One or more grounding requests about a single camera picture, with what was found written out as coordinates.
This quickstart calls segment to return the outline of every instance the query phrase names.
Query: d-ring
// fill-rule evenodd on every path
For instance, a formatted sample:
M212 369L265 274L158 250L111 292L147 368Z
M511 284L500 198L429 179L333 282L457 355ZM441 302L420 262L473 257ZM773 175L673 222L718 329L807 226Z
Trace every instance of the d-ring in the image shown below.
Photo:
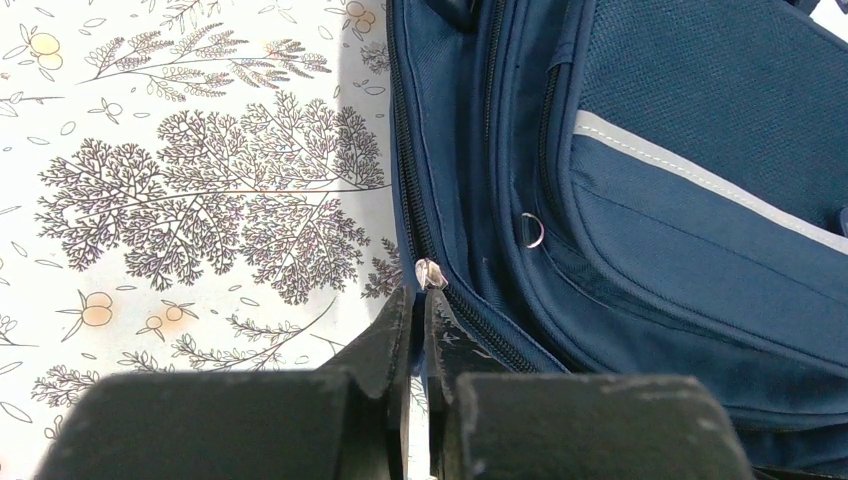
M539 238L534 240L533 243L525 244L524 247L528 248L528 249L533 249L533 248L538 247L539 245L542 244L542 241L545 240L545 226L542 225L542 221L539 220L539 217L537 217L536 215L533 215L532 213L526 213L525 212L525 213L522 213L521 216L524 217L524 218L529 218L531 220L535 220L536 223L539 224Z

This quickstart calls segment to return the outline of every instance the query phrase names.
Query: backpack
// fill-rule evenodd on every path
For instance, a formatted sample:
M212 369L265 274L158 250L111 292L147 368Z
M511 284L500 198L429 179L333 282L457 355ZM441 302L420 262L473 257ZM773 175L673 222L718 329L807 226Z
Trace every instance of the backpack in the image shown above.
M437 266L515 372L694 375L753 465L848 476L848 44L816 2L387 3L406 280Z

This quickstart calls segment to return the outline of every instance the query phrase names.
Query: metal zipper pull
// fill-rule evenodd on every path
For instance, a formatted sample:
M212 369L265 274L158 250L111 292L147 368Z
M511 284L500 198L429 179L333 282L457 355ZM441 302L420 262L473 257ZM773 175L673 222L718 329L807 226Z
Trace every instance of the metal zipper pull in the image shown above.
M422 258L415 262L415 277L421 290L428 288L443 289L448 285L448 280L442 275L442 267L429 258Z

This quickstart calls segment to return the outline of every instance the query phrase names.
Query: table surface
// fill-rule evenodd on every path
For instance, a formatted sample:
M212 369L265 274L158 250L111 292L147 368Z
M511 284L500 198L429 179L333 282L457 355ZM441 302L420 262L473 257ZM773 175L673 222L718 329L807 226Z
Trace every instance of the table surface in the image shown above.
M384 24L383 0L0 0L0 479L98 378L311 369L369 324L399 275Z

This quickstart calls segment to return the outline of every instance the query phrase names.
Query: reflective strip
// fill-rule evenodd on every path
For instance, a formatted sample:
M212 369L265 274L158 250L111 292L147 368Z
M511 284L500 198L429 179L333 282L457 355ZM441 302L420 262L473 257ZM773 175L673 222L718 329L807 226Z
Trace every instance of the reflective strip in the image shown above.
M739 204L768 220L801 234L810 240L848 255L848 238L823 230L815 225L764 202L727 180L699 167L685 158L653 144L638 135L619 128L594 113L577 112L576 135L594 138L640 162L661 168L685 178L701 188Z

